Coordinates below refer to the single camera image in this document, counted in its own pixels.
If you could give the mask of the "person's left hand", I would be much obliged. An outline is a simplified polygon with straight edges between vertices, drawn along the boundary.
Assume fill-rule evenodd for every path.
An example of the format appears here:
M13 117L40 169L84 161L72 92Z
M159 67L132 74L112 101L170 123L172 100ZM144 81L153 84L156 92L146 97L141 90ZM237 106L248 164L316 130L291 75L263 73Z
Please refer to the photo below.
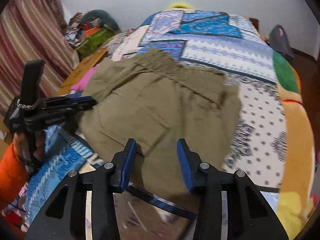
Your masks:
M35 145L36 150L33 153L29 152L28 142L25 139L23 132L18 132L14 134L13 143L14 151L18 157L23 161L31 161L31 157L35 157L38 161L43 162L46 158L45 156L45 142L46 133L44 130L35 133Z

